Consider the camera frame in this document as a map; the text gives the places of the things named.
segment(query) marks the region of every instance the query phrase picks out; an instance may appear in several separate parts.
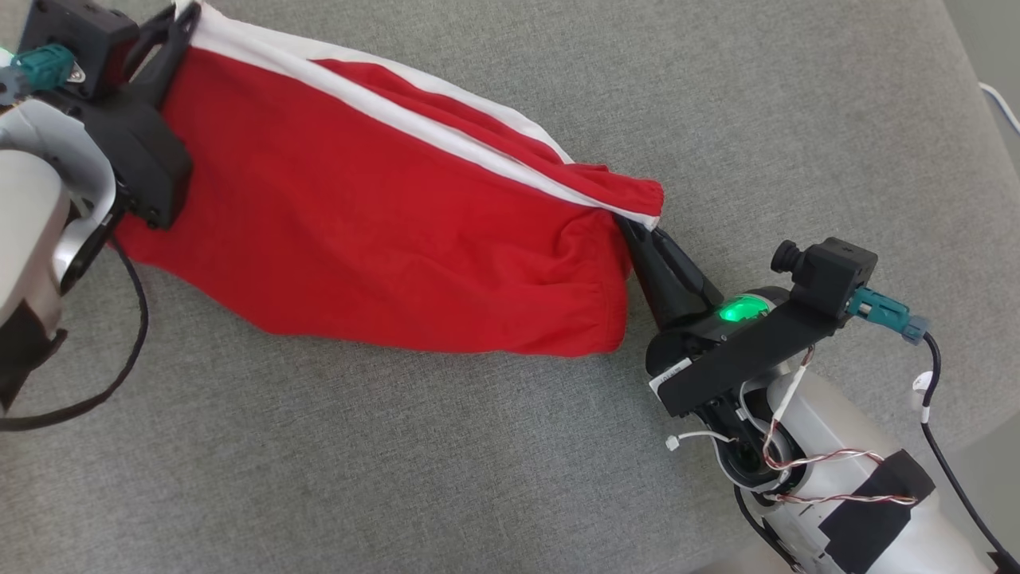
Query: white label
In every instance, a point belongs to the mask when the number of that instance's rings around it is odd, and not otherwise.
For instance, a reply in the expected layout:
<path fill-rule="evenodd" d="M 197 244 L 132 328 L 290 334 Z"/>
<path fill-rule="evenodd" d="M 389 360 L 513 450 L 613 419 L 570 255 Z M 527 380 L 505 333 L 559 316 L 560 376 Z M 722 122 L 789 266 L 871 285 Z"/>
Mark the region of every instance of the white label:
<path fill-rule="evenodd" d="M 674 375 L 676 375 L 680 371 L 683 371 L 687 367 L 691 367 L 691 360 L 684 359 L 683 361 L 677 363 L 676 365 L 673 365 L 669 369 L 666 369 L 662 373 L 662 375 L 659 375 L 658 377 L 649 381 L 648 386 L 652 387 L 652 393 L 654 393 L 656 397 L 659 397 L 659 385 L 668 381 Z"/>

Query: red and white wire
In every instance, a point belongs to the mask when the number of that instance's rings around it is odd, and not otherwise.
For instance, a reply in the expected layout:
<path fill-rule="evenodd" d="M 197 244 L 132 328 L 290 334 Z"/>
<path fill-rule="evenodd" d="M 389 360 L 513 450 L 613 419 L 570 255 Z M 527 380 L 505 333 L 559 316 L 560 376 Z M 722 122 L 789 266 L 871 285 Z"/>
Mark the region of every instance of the red and white wire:
<path fill-rule="evenodd" d="M 783 396 L 782 401 L 779 403 L 779 407 L 775 410 L 775 414 L 772 415 L 772 422 L 769 425 L 768 432 L 765 433 L 765 442 L 762 446 L 762 458 L 765 460 L 765 464 L 774 471 L 785 471 L 795 467 L 803 467 L 807 465 L 812 465 L 815 463 L 823 463 L 826 461 L 846 461 L 848 459 L 854 459 L 857 457 L 867 457 L 873 461 L 876 465 L 882 464 L 885 459 L 880 457 L 877 453 L 872 451 L 862 451 L 860 449 L 840 449 L 828 455 L 817 455 L 815 457 L 809 457 L 806 459 L 798 459 L 796 461 L 776 461 L 772 458 L 772 454 L 769 447 L 772 446 L 772 441 L 775 437 L 775 433 L 779 429 L 779 420 L 782 418 L 783 414 L 786 412 L 786 408 L 789 407 L 789 402 L 793 400 L 794 395 L 797 393 L 797 388 L 801 385 L 801 379 L 804 378 L 804 374 L 808 370 L 808 365 L 811 364 L 811 360 L 815 356 L 814 346 L 808 348 L 808 353 L 804 356 L 804 360 L 801 361 L 801 366 L 798 368 L 797 373 L 794 374 L 794 380 L 789 383 L 789 388 L 786 389 L 786 394 Z M 886 495 L 886 497 L 857 497 L 854 494 L 835 494 L 833 497 L 822 497 L 814 499 L 803 499 L 800 497 L 794 497 L 790 494 L 775 494 L 770 497 L 772 500 L 786 503 L 797 503 L 797 504 L 814 504 L 814 503 L 828 503 L 831 501 L 855 501 L 858 503 L 896 503 L 899 505 L 913 505 L 917 501 L 909 497 L 897 497 L 897 495 Z"/>
<path fill-rule="evenodd" d="M 891 503 L 909 507 L 917 503 L 917 499 L 912 497 L 898 497 L 888 494 L 884 497 L 858 497 L 856 494 L 835 494 L 833 497 L 794 497 L 793 494 L 766 494 L 766 499 L 777 503 L 790 503 L 794 505 L 817 505 L 821 503 L 831 503 L 834 501 L 850 501 L 854 503 Z"/>

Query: black tape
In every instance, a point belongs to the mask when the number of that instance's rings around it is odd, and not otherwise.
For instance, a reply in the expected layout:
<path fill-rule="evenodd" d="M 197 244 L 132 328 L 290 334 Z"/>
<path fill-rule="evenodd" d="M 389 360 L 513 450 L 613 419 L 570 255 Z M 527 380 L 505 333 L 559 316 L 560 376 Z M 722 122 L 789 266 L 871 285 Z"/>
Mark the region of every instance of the black tape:
<path fill-rule="evenodd" d="M 935 484 L 924 469 L 906 451 L 900 451 L 878 465 L 854 494 L 913 497 L 920 504 L 934 490 Z M 843 503 L 819 525 L 829 539 L 825 552 L 844 572 L 864 574 L 900 536 L 914 506 Z"/>
<path fill-rule="evenodd" d="M 24 302 L 0 326 L 0 406 L 10 409 L 29 374 L 53 354 L 61 338 L 50 341 L 39 317 Z"/>

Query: gray fabric surface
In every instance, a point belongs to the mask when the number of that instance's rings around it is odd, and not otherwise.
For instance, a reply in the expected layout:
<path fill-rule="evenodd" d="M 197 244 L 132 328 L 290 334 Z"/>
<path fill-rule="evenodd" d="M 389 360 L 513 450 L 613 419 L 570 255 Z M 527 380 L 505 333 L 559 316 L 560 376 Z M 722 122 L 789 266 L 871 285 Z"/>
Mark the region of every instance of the gray fabric surface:
<path fill-rule="evenodd" d="M 28 2 L 2 1 L 10 46 Z M 218 7 L 437 73 L 578 160 L 661 179 L 663 226 L 726 293 L 780 280 L 767 267 L 784 238 L 859 242 L 880 255 L 875 289 L 941 342 L 946 446 L 1020 406 L 1020 184 L 939 2 Z M 696 425 L 645 385 L 654 327 L 633 282 L 623 348 L 564 361 L 272 337 L 143 278 L 152 333 L 114 401 L 0 437 L 4 572 L 685 572 L 751 536 L 710 446 L 663 447 Z M 107 253 L 15 414 L 102 388 L 136 318 Z M 923 351 L 855 325 L 815 365 L 923 452 L 908 402 Z"/>

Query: white stripe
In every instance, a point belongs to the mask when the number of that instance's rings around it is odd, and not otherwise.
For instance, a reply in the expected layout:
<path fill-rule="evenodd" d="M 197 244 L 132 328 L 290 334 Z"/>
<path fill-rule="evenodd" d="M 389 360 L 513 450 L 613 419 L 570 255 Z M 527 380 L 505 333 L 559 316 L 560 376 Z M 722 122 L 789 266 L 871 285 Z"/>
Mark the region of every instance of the white stripe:
<path fill-rule="evenodd" d="M 244 28 L 245 33 L 250 35 L 251 38 L 261 40 L 270 46 L 286 50 L 306 60 L 337 60 L 381 65 L 423 92 L 430 92 L 432 94 L 440 94 L 453 98 L 498 119 L 501 123 L 511 129 L 514 129 L 518 134 L 527 136 L 548 145 L 553 148 L 553 151 L 560 156 L 560 159 L 562 159 L 564 163 L 574 162 L 574 160 L 567 155 L 567 152 L 560 147 L 560 144 L 556 143 L 556 140 L 554 140 L 542 125 L 531 121 L 523 113 L 512 107 L 507 107 L 490 99 L 486 99 L 477 94 L 472 94 L 471 92 L 468 92 L 458 86 L 454 86 L 446 80 L 437 77 L 431 73 L 421 71 L 420 69 L 416 69 L 409 65 L 395 62 L 384 57 L 353 50 L 351 48 L 336 46 L 334 44 L 302 38 L 300 36 L 292 36 L 290 34 L 284 34 L 283 32 L 268 30 L 242 21 L 237 23 L 239 29 Z"/>
<path fill-rule="evenodd" d="M 189 1 L 183 0 L 178 9 Z M 227 18 L 206 4 L 202 7 L 202 17 L 192 38 L 192 45 L 293 77 L 394 128 L 553 197 L 578 205 L 608 209 L 650 229 L 655 228 L 659 222 L 658 216 L 629 211 L 591 198 L 460 129 L 401 107 L 367 88 L 308 61 L 304 56 L 294 55 L 280 49 L 280 46 L 257 39 L 254 29 L 256 27 Z"/>

